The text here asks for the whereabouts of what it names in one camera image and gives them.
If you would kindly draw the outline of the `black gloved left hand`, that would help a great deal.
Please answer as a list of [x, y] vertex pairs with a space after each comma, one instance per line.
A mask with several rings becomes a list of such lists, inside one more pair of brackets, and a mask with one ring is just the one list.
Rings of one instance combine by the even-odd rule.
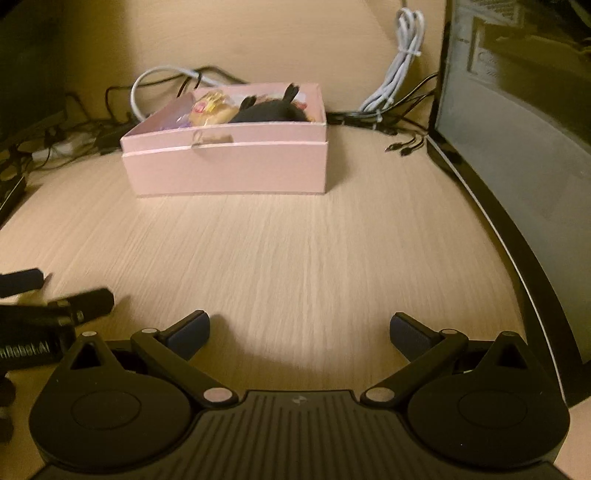
[[13, 404], [15, 398], [16, 389], [14, 384], [6, 377], [5, 373], [2, 373], [0, 381], [0, 442], [2, 444], [8, 443], [13, 436], [14, 425], [9, 408]]

